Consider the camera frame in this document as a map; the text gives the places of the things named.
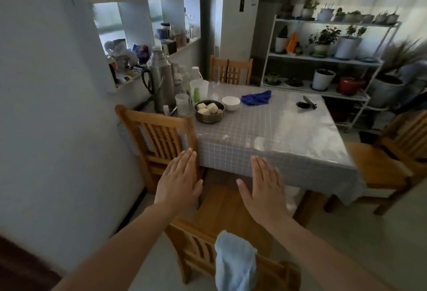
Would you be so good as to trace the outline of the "orange bag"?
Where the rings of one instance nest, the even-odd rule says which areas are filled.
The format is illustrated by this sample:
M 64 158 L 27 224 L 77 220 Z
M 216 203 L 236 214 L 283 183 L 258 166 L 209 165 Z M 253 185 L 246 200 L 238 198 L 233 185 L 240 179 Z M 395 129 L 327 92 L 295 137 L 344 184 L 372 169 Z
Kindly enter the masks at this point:
M 294 53 L 297 42 L 298 42 L 298 32 L 294 31 L 289 37 L 288 44 L 286 46 L 286 52 L 288 54 Z

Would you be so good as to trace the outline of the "table with checked tablecloth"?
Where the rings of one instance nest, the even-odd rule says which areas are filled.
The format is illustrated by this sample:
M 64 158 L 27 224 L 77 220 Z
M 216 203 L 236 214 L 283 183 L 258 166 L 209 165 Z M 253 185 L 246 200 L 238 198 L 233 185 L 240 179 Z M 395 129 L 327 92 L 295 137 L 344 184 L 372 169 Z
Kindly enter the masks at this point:
M 195 120 L 199 163 L 205 168 L 252 176 L 250 158 L 265 157 L 285 184 L 335 195 L 351 204 L 366 183 L 349 155 L 323 98 L 317 94 L 271 89 L 269 104 L 225 111 L 221 122 Z M 296 106 L 307 96 L 316 110 Z

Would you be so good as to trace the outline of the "clutter of shelf items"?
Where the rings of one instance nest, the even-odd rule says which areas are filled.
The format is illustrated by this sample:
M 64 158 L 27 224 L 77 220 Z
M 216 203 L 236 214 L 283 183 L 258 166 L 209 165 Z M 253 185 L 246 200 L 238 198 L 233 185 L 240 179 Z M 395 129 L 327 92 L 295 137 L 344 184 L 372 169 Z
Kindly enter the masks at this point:
M 144 2 L 118 2 L 121 24 L 127 45 L 130 65 L 140 63 L 138 55 L 143 55 L 142 65 L 146 65 L 153 46 L 162 46 L 171 63 L 185 67 L 190 73 L 192 67 L 201 68 L 201 40 L 191 38 L 186 42 L 185 12 L 186 2 L 197 0 L 155 0 Z M 169 39 L 160 39 L 158 29 L 161 22 L 152 22 L 151 3 L 161 5 L 162 21 L 169 23 Z

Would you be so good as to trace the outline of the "white metal plant rack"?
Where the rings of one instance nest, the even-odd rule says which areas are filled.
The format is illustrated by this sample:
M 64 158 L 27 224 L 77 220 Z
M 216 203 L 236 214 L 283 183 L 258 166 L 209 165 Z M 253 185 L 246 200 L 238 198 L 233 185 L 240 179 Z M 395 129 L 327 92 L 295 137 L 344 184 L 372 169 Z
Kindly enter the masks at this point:
M 356 24 L 356 26 L 363 26 L 363 27 L 379 27 L 379 28 L 385 28 L 387 29 L 386 33 L 384 34 L 383 38 L 381 39 L 380 43 L 378 44 L 374 55 L 373 56 L 366 56 L 366 57 L 354 57 L 353 59 L 342 59 L 342 58 L 336 58 L 335 56 L 315 56 L 314 52 L 310 52 L 307 54 L 302 55 L 296 55 L 295 53 L 280 53 L 276 54 L 272 48 L 267 53 L 265 62 L 264 62 L 264 68 L 261 78 L 261 84 L 262 87 L 269 87 L 269 88 L 278 88 L 281 90 L 286 91 L 296 91 L 300 93 L 312 93 L 312 94 L 320 94 L 322 97 L 328 97 L 328 98 L 335 98 L 335 99 L 345 99 L 356 102 L 356 105 L 354 107 L 358 109 L 358 112 L 355 114 L 353 119 L 351 121 L 336 121 L 336 125 L 345 128 L 345 132 L 349 132 L 350 129 L 352 129 L 356 123 L 356 121 L 359 119 L 360 115 L 363 111 L 366 109 L 374 110 L 372 107 L 368 107 L 368 102 L 370 101 L 371 97 L 368 95 L 367 90 L 370 87 L 372 81 L 377 77 L 377 75 L 380 73 L 380 71 L 384 68 L 385 61 L 382 60 L 382 56 L 378 55 L 378 52 L 380 51 L 381 47 L 384 44 L 384 41 L 388 37 L 389 32 L 391 29 L 394 29 L 394 32 L 387 42 L 387 45 L 384 47 L 384 50 L 387 49 L 395 35 L 397 34 L 398 30 L 400 29 L 402 25 L 402 22 L 397 21 L 394 24 Z M 297 60 L 297 61 L 310 61 L 310 62 L 323 62 L 323 63 L 329 63 L 329 64 L 338 64 L 338 65 L 352 65 L 352 66 L 360 66 L 365 68 L 365 72 L 361 75 L 360 79 L 364 79 L 366 72 L 369 68 L 375 68 L 375 72 L 372 74 L 371 79 L 366 84 L 366 87 L 358 89 L 354 95 L 345 95 L 338 91 L 338 84 L 332 84 L 330 82 L 328 84 L 328 87 L 325 88 L 322 91 L 318 91 L 316 89 L 312 88 L 313 81 L 306 81 L 303 83 L 301 87 L 292 87 L 290 85 L 285 84 L 285 78 L 284 77 L 278 77 L 279 84 L 278 85 L 270 85 L 268 84 L 266 80 L 266 69 L 267 64 L 269 61 L 269 58 L 282 58 L 282 59 L 290 59 L 290 60 Z

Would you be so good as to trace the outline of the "person's left hand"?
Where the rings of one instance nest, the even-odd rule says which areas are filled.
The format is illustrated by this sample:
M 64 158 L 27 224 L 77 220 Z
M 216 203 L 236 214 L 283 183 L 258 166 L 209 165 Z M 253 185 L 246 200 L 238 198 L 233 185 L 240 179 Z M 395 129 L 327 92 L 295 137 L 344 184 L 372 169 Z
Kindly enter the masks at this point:
M 161 176 L 155 195 L 154 207 L 166 218 L 173 219 L 186 212 L 193 201 L 193 186 L 196 175 L 197 153 L 188 148 L 179 153 Z

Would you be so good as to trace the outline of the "white ceramic bowl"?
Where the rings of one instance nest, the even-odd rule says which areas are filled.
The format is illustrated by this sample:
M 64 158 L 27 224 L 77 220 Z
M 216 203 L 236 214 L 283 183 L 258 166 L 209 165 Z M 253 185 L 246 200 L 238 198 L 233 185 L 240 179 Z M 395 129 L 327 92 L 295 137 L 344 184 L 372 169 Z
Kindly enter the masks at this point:
M 236 111 L 240 108 L 241 100 L 235 96 L 225 96 L 222 98 L 222 104 L 227 111 Z

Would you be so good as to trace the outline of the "white potted green plant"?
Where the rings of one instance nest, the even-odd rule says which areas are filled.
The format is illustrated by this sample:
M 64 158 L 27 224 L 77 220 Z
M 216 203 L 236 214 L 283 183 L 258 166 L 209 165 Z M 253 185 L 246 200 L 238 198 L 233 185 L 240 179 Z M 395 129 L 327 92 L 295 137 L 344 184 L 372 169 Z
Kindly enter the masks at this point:
M 317 9 L 318 5 L 319 5 L 319 2 L 317 0 L 306 0 L 300 15 L 301 19 L 311 20 L 314 14 L 314 11 Z

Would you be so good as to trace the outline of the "person's left forearm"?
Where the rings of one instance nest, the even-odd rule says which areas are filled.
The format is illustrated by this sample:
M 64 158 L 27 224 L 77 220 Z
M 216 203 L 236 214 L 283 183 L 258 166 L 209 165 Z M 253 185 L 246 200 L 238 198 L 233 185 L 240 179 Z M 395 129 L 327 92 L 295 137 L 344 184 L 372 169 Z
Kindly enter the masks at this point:
M 178 202 L 147 207 L 51 291 L 127 291 L 164 229 L 180 212 Z

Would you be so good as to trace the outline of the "red flower pot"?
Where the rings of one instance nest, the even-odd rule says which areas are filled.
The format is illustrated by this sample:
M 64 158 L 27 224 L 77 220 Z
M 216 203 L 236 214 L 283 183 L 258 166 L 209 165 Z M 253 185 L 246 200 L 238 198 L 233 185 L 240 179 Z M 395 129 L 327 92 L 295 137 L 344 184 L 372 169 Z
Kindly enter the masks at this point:
M 354 77 L 340 77 L 337 84 L 337 92 L 345 96 L 354 96 L 365 85 L 366 81 Z

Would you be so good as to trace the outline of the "leafy green potted plant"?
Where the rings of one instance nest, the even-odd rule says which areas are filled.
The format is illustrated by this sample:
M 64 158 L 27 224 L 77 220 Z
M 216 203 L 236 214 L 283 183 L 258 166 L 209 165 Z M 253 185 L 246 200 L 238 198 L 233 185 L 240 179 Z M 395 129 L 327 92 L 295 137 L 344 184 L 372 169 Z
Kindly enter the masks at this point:
M 338 40 L 340 34 L 341 29 L 329 26 L 311 34 L 308 38 L 308 45 L 314 45 L 312 55 L 319 58 L 327 57 L 330 46 Z

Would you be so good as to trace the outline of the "row of small succulent pots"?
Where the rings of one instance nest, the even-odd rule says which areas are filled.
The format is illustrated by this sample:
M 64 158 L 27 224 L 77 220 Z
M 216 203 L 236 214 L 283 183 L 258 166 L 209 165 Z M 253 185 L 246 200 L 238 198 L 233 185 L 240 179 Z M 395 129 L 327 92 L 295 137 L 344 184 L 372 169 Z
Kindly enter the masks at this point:
M 334 16 L 334 22 L 349 23 L 349 24 L 379 24 L 385 26 L 393 26 L 398 22 L 400 15 L 394 13 L 382 12 L 377 15 L 362 14 L 359 10 L 352 12 L 344 12 L 342 8 L 338 8 Z

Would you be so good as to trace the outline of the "dark wooden furniture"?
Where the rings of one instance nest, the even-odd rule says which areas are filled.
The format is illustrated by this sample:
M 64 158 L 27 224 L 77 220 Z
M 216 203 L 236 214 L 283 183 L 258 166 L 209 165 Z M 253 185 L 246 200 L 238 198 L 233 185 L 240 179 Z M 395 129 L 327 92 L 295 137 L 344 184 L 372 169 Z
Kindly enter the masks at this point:
M 51 291 L 62 277 L 0 235 L 0 291 Z

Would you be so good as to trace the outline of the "dark blue cloth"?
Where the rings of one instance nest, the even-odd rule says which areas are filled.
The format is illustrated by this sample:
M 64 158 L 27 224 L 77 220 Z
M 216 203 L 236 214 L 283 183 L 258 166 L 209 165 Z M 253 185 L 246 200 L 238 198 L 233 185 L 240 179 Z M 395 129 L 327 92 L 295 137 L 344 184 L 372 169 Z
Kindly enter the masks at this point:
M 262 93 L 247 94 L 241 97 L 241 102 L 248 106 L 259 106 L 269 104 L 272 95 L 271 90 L 266 90 Z

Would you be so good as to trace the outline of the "person's right forearm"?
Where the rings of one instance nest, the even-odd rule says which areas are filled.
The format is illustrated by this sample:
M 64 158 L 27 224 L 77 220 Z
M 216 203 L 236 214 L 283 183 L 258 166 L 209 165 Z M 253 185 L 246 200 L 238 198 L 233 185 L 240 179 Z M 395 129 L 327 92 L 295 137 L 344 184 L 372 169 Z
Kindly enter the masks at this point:
M 325 291 L 394 291 L 293 219 L 263 218 L 259 223 Z

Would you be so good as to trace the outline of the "white standing air conditioner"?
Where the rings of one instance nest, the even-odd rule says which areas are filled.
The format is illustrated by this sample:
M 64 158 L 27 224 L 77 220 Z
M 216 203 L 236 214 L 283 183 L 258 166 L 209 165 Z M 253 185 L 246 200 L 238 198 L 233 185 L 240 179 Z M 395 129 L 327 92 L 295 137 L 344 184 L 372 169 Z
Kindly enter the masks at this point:
M 215 48 L 218 57 L 250 59 L 259 0 L 218 0 Z

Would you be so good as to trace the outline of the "white plastic pitcher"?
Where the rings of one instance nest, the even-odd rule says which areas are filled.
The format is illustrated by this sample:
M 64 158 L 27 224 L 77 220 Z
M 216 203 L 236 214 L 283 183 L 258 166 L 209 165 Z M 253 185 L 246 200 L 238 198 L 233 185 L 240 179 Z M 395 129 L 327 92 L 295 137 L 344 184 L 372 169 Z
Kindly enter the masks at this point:
M 195 79 L 190 81 L 190 100 L 192 102 L 192 105 L 195 106 L 193 104 L 193 89 L 198 87 L 200 88 L 200 102 L 207 100 L 208 99 L 208 88 L 209 88 L 209 82 L 204 80 L 204 79 Z

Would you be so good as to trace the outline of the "metal bowl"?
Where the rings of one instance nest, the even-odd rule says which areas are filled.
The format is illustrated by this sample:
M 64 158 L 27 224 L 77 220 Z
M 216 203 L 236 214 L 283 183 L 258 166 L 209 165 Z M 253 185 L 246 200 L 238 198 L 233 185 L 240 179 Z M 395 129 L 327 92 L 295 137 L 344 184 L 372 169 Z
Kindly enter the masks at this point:
M 222 121 L 224 111 L 225 111 L 225 107 L 221 102 L 216 101 L 216 100 L 207 99 L 207 100 L 201 101 L 200 103 L 205 103 L 206 106 L 210 103 L 216 103 L 216 105 L 219 108 L 219 111 L 215 115 L 201 115 L 195 109 L 195 117 L 196 117 L 197 121 L 199 121 L 200 123 L 204 123 L 204 124 L 215 124 L 215 123 Z

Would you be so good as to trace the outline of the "stainless steel thermos flask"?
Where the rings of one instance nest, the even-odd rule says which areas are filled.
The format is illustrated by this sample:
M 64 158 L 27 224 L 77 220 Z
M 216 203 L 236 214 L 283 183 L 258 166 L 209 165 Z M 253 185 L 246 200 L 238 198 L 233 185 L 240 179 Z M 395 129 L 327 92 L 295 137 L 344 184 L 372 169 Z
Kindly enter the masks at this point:
M 173 66 L 162 46 L 153 46 L 147 65 L 142 67 L 142 81 L 152 95 L 157 113 L 164 113 L 165 105 L 169 111 L 176 107 Z

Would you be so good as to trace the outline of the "person's right hand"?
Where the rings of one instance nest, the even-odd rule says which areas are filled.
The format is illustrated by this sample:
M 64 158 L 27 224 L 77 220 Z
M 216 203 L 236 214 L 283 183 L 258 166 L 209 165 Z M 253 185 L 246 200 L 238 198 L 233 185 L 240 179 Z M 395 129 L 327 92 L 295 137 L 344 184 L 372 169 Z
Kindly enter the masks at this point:
M 281 174 L 259 156 L 251 157 L 251 167 L 253 206 L 247 210 L 258 224 L 274 234 L 291 219 Z

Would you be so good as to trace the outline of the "light blue towel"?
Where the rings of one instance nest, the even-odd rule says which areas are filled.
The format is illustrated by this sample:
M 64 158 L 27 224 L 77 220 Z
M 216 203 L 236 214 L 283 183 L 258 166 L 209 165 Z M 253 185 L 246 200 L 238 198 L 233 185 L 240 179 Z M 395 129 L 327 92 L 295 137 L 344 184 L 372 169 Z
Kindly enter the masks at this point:
M 257 249 L 247 240 L 222 230 L 214 245 L 218 291 L 252 291 L 257 275 Z

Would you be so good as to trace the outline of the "white pot with thin sprouts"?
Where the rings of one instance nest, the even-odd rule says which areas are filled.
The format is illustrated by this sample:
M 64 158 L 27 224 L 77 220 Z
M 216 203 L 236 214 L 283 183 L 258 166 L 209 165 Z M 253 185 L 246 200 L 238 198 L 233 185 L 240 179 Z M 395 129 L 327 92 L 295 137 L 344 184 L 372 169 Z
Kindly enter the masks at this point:
M 327 3 L 323 8 L 320 9 L 316 20 L 320 22 L 331 21 L 334 16 L 334 11 L 334 2 L 331 4 Z

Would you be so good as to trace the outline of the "empty white flower pot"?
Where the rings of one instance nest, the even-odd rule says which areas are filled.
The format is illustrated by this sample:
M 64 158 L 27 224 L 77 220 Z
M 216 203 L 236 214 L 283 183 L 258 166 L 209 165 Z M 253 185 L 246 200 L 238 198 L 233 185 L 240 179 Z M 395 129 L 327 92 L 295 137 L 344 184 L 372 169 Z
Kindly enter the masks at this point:
M 336 73 L 334 71 L 328 69 L 316 69 L 314 72 L 311 89 L 319 92 L 326 91 L 335 75 Z

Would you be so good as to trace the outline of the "black folding gadget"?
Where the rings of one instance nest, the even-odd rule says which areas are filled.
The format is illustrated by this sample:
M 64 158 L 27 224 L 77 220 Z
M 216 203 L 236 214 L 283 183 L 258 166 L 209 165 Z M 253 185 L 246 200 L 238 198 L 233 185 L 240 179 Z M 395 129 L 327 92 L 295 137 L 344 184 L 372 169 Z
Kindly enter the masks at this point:
M 317 109 L 317 104 L 313 103 L 307 96 L 303 95 L 302 96 L 303 101 L 298 101 L 296 103 L 296 106 L 300 109 L 305 109 L 305 110 L 316 110 Z

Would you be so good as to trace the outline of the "wooden slat-back chair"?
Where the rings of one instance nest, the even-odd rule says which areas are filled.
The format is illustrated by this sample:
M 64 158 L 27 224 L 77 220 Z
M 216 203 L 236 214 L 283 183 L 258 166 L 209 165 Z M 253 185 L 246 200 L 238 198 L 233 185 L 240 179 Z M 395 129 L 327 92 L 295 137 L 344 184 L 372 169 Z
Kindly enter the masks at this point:
M 195 116 L 170 117 L 130 110 L 124 105 L 116 105 L 115 113 L 136 146 L 149 193 L 156 193 L 160 176 L 180 152 L 188 147 L 198 152 Z
M 239 85 L 243 72 L 247 71 L 245 85 L 250 85 L 253 59 L 248 62 L 210 57 L 209 81 Z
M 212 185 L 194 215 L 176 218 L 165 229 L 186 285 L 197 271 L 214 278 L 219 255 L 214 244 L 223 230 L 248 241 L 258 251 L 255 291 L 299 291 L 301 270 L 289 261 L 270 259 L 273 237 L 250 216 L 237 189 Z
M 369 189 L 392 190 L 388 197 L 361 196 L 383 216 L 405 194 L 427 179 L 427 110 L 398 115 L 373 144 L 348 142 L 346 148 Z

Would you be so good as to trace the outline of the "tall white potted plant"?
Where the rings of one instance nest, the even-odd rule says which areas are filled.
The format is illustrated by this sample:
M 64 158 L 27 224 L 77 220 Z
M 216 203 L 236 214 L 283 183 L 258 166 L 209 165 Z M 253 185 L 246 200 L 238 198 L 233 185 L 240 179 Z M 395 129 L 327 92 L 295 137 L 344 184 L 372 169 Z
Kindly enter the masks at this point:
M 345 30 L 345 34 L 338 38 L 334 58 L 338 60 L 354 59 L 358 47 L 362 42 L 362 36 L 366 32 L 366 30 L 367 27 L 357 27 L 355 25 L 349 25 Z

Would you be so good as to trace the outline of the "white pot with dark plant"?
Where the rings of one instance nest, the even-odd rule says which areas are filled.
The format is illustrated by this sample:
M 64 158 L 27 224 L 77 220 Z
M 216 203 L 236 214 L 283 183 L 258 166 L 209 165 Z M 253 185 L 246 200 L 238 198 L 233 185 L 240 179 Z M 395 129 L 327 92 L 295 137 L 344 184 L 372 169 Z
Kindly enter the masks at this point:
M 276 54 L 286 54 L 286 47 L 288 45 L 288 41 L 288 26 L 284 25 L 275 39 L 274 52 Z

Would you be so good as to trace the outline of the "white wall shelf unit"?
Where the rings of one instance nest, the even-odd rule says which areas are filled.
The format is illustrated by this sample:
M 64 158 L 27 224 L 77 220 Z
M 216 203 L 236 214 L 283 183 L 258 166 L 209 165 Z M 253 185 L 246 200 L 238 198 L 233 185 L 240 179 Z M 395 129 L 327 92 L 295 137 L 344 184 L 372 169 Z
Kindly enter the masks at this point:
M 156 45 L 173 66 L 196 66 L 199 35 L 186 40 L 185 4 L 199 12 L 199 0 L 73 0 L 79 49 L 91 81 L 103 93 L 132 88 L 147 91 L 145 70 Z

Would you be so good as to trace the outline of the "large grey potted plant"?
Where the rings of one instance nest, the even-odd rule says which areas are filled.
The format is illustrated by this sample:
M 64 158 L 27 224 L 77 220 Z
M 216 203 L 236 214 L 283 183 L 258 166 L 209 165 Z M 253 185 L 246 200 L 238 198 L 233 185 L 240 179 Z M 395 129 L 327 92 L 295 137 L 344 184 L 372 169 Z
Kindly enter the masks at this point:
M 383 52 L 379 73 L 367 88 L 367 106 L 384 109 L 406 100 L 405 91 L 427 83 L 427 38 L 391 43 Z

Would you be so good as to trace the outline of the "clear plastic cup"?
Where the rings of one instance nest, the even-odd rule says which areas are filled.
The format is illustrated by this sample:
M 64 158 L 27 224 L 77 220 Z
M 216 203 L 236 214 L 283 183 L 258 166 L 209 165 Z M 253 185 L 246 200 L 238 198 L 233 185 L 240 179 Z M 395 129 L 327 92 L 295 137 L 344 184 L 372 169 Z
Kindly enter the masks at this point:
M 177 112 L 180 117 L 185 117 L 189 114 L 189 95 L 180 93 L 175 95 L 175 103 Z

